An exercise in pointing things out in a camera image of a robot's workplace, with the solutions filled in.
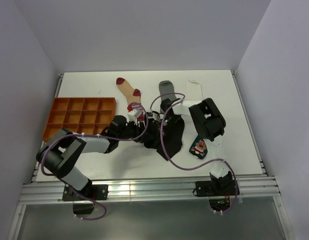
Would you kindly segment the black sock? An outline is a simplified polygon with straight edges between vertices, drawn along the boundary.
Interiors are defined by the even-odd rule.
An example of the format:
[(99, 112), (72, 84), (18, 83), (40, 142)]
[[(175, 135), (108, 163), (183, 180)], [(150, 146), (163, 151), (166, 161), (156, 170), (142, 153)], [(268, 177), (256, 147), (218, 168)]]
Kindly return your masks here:
[[(158, 128), (154, 122), (150, 123), (151, 131), (154, 136), (154, 140), (151, 142), (144, 143), (144, 146), (148, 149), (155, 149), (156, 152), (163, 157), (166, 161), (168, 158), (164, 153), (162, 144), (161, 144), (161, 134), (160, 128)], [(181, 118), (174, 126), (169, 129), (164, 129), (163, 127), (163, 143), (167, 155), (172, 158), (175, 156), (182, 148), (182, 137), (185, 128), (185, 122)]]
[(155, 139), (152, 133), (151, 125), (148, 124), (146, 127), (144, 122), (141, 122), (139, 125), (135, 124), (134, 122), (129, 122), (123, 129), (123, 132), (119, 135), (119, 138), (134, 139), (138, 136), (140, 137), (134, 141), (142, 144), (152, 142)]

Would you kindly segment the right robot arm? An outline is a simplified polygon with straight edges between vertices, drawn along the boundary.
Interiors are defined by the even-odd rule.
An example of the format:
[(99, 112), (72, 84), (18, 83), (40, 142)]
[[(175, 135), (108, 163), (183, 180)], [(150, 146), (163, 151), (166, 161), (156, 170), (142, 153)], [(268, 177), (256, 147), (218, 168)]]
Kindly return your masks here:
[(197, 132), (197, 138), (189, 150), (199, 159), (203, 159), (205, 151), (200, 150), (197, 144), (205, 144), (204, 140), (213, 143), (217, 137), (223, 136), (225, 133), (226, 121), (214, 101), (211, 98), (206, 98), (201, 102), (188, 101), (183, 98), (171, 101), (167, 98), (161, 102), (160, 107), (164, 110), (159, 126), (160, 150), (163, 157), (174, 167), (183, 171), (194, 171), (211, 164), (208, 183), (201, 181), (196, 185), (194, 191), (197, 197), (221, 196), (224, 194), (226, 198), (231, 195), (236, 198), (240, 193), (238, 181), (227, 161), (223, 158), (214, 158), (198, 166), (181, 167), (171, 159), (174, 154), (167, 152), (167, 149), (172, 150), (173, 148), (166, 147), (165, 144), (165, 140), (169, 144), (173, 142), (168, 137), (183, 134), (185, 124), (181, 116), (190, 116)]

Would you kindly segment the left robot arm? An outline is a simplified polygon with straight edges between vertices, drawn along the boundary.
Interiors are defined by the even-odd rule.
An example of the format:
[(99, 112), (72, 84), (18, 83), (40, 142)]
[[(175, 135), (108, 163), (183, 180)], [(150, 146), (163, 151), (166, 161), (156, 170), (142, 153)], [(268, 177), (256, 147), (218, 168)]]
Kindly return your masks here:
[(93, 196), (94, 190), (92, 181), (76, 167), (81, 154), (111, 153), (118, 147), (119, 140), (135, 139), (144, 129), (144, 123), (126, 122), (122, 115), (116, 115), (102, 132), (90, 137), (62, 128), (38, 151), (36, 160), (50, 174), (74, 189), (79, 199), (86, 200)]

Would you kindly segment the orange compartment tray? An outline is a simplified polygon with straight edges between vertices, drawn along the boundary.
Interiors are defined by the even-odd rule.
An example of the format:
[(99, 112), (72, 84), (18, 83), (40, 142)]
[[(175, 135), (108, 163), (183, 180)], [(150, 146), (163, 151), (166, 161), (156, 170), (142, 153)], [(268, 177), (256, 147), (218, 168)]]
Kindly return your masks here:
[(88, 135), (100, 134), (116, 113), (113, 97), (56, 97), (42, 135), (49, 141), (60, 129)]

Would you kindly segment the grey sock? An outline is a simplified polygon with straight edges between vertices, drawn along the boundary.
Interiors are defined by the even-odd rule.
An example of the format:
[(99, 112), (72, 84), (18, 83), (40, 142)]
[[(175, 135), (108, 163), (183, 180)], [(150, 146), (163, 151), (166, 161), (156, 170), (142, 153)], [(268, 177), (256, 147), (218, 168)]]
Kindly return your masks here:
[(174, 101), (177, 99), (175, 95), (174, 85), (169, 80), (161, 81), (158, 85), (159, 93), (161, 96), (161, 100), (164, 101), (169, 99), (170, 101)]

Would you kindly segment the white sock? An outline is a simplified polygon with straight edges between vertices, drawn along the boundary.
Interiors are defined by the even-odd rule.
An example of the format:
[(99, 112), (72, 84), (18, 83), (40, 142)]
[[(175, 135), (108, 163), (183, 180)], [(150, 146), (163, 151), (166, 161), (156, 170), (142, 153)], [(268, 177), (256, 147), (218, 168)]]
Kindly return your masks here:
[(188, 80), (186, 83), (187, 94), (186, 98), (190, 101), (203, 100), (202, 86), (195, 80)]

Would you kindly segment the beige red striped sock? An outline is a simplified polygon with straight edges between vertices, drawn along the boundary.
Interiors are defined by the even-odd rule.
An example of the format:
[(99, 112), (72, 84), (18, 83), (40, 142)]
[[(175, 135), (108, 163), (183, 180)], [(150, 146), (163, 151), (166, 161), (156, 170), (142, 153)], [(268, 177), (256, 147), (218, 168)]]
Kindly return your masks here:
[(132, 103), (141, 103), (141, 92), (137, 88), (133, 88), (129, 82), (122, 78), (118, 77), (116, 79), (116, 86), (120, 90), (120, 92), (125, 96), (126, 101), (127, 101), (127, 109), (132, 110), (132, 109), (140, 109), (141, 107), (137, 104), (132, 104)]

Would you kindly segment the teal christmas sock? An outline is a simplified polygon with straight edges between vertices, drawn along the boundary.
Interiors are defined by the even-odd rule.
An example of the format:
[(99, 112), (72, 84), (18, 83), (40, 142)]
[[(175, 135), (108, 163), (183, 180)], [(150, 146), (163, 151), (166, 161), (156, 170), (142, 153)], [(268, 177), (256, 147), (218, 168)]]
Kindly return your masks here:
[(196, 158), (203, 160), (208, 154), (208, 148), (204, 139), (197, 136), (189, 148), (189, 153)]

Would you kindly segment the aluminium table frame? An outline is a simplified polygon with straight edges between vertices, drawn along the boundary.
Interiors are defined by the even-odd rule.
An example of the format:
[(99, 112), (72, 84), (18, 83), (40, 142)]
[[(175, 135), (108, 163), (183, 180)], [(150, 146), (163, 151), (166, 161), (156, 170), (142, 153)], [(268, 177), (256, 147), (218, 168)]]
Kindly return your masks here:
[(295, 234), (274, 176), (238, 175), (240, 195), (222, 215), (195, 197), (201, 176), (104, 181), (107, 214), (75, 219), (63, 184), (34, 181), (20, 193), (10, 240), (293, 240)]

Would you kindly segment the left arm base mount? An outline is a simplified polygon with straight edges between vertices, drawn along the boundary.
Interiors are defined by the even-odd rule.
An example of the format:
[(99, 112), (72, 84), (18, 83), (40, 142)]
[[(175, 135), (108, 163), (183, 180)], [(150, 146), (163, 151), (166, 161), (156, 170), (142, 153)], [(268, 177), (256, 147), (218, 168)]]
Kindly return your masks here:
[[(108, 188), (109, 186), (107, 184), (90, 184), (81, 191), (76, 190), (76, 192), (81, 196), (93, 201), (105, 201), (108, 197)], [(85, 199), (77, 196), (73, 189), (69, 186), (64, 187), (62, 201), (73, 202), (73, 213), (82, 217), (87, 217), (88, 215), (92, 214), (96, 208), (96, 204), (94, 202), (75, 203), (78, 201), (85, 201)]]

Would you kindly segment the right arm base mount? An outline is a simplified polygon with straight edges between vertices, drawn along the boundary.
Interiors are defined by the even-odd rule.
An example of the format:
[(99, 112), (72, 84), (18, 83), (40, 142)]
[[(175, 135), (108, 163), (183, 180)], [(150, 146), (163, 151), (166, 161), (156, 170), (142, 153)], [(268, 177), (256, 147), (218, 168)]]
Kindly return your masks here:
[(213, 211), (221, 213), (231, 207), (231, 197), (238, 197), (240, 195), (240, 189), (233, 180), (224, 186), (218, 184), (216, 181), (205, 180), (195, 182), (195, 188), (192, 194), (198, 198), (207, 197), (210, 208)]

